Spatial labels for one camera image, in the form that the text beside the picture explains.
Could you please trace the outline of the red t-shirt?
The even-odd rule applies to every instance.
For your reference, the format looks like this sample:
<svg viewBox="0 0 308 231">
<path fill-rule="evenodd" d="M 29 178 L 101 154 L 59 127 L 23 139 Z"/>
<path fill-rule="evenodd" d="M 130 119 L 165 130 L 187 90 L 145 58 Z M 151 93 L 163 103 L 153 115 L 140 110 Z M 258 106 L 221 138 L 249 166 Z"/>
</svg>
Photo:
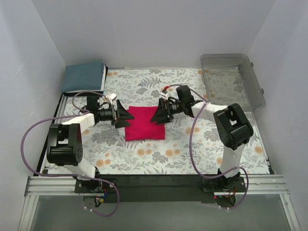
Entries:
<svg viewBox="0 0 308 231">
<path fill-rule="evenodd" d="M 125 127 L 125 140 L 164 140 L 166 137 L 165 125 L 151 122 L 157 110 L 157 106 L 138 107 L 129 106 L 128 112 L 135 119 L 129 120 L 129 127 Z"/>
</svg>

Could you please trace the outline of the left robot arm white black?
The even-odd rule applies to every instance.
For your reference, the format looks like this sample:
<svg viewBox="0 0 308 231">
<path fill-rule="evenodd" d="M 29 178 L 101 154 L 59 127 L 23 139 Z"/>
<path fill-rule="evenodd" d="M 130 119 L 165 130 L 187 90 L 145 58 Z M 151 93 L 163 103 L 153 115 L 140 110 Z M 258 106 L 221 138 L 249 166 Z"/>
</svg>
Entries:
<svg viewBox="0 0 308 231">
<path fill-rule="evenodd" d="M 130 114 L 116 98 L 107 97 L 100 104 L 99 96 L 88 96 L 87 104 L 81 109 L 85 115 L 72 118 L 61 124 L 52 124 L 48 132 L 47 160 L 50 164 L 67 169 L 78 186 L 88 192 L 105 192 L 113 189 L 115 180 L 101 180 L 97 167 L 83 156 L 82 133 L 101 121 L 110 121 L 115 128 L 129 127 Z"/>
</svg>

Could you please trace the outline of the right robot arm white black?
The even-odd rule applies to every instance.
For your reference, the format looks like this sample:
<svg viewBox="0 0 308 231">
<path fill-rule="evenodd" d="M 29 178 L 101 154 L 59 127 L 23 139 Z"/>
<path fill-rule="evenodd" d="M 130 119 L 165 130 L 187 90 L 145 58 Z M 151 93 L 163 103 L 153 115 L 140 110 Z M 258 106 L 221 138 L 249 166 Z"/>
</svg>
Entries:
<svg viewBox="0 0 308 231">
<path fill-rule="evenodd" d="M 206 99 L 194 99 L 194 90 L 187 85 L 176 86 L 177 98 L 169 97 L 167 89 L 161 90 L 158 108 L 151 118 L 156 124 L 170 123 L 175 114 L 184 113 L 194 119 L 204 119 L 216 124 L 219 138 L 224 145 L 223 159 L 218 173 L 202 177 L 202 187 L 205 192 L 213 190 L 229 191 L 235 189 L 241 182 L 240 161 L 245 146 L 253 136 L 253 128 L 237 103 L 231 105 L 216 105 Z"/>
</svg>

